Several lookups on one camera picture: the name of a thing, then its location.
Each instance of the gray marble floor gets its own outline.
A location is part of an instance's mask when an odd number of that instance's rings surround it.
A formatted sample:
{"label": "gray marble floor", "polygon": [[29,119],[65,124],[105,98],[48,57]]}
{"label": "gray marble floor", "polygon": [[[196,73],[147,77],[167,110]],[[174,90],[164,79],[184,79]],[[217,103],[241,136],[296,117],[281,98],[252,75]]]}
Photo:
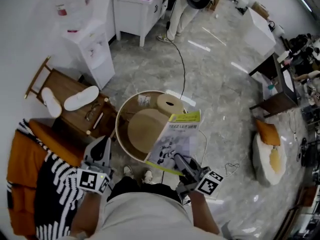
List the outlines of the gray marble floor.
{"label": "gray marble floor", "polygon": [[[267,120],[274,123],[279,134],[286,139],[287,164],[286,173],[278,185],[269,188],[260,185],[255,179],[250,156],[256,131],[254,116],[261,117],[262,112],[257,110],[252,114],[249,107],[262,99],[262,87],[233,65],[240,65],[250,72],[264,58],[238,38],[237,25],[241,17],[233,3],[222,0],[216,12],[200,11],[182,35],[176,37],[175,43],[185,64],[183,95],[196,102],[195,107],[187,103],[185,107],[187,110],[201,109],[202,112],[200,129],[208,141],[203,165],[225,175],[226,163],[240,163],[239,169],[226,178],[208,200],[213,217],[224,229],[226,237],[230,234],[239,239],[267,240],[273,238],[293,205],[303,178],[304,169],[296,162],[296,156],[306,128],[298,109]],[[179,94],[182,92],[184,72],[179,54],[172,44],[156,40],[157,35],[164,33],[167,20],[160,20],[152,28],[143,48],[139,47],[139,37],[126,33],[122,34],[121,41],[111,44],[115,76],[103,92],[110,96],[117,109],[137,92],[168,89]],[[297,132],[298,142],[294,140],[290,125]],[[195,155],[201,161],[205,139],[201,134],[198,139]],[[143,174],[145,165],[131,159],[117,143],[112,146],[112,156],[115,181],[120,179],[124,164],[130,164],[137,177]],[[153,169],[153,172],[154,182],[160,182],[162,171]],[[163,182],[172,188],[178,181],[176,176],[164,174]]]}

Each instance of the sneaker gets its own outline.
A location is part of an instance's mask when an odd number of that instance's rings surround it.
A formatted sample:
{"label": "sneaker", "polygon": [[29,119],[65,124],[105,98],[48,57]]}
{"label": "sneaker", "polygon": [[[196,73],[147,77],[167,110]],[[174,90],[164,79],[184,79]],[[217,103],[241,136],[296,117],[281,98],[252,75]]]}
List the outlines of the sneaker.
{"label": "sneaker", "polygon": [[142,183],[151,184],[152,183],[152,171],[147,169],[144,173]]}
{"label": "sneaker", "polygon": [[173,43],[173,42],[174,42],[174,41],[169,40],[169,39],[166,37],[166,34],[158,35],[156,38],[157,38],[159,41],[165,42],[165,43]]}
{"label": "sneaker", "polygon": [[128,176],[133,180],[135,179],[134,173],[133,173],[133,171],[132,171],[132,169],[131,169],[131,167],[129,165],[125,165],[123,167],[123,176],[124,177]]}

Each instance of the round basket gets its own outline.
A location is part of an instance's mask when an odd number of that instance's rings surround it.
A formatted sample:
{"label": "round basket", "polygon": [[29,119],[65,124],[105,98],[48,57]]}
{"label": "round basket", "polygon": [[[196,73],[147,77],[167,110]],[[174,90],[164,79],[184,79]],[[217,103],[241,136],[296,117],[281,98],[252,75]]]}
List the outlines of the round basket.
{"label": "round basket", "polygon": [[144,162],[147,153],[136,149],[128,137],[128,125],[131,118],[139,111],[144,109],[157,109],[158,96],[164,94],[163,91],[147,90],[139,92],[127,99],[121,106],[115,119],[116,138],[122,149],[133,159]]}

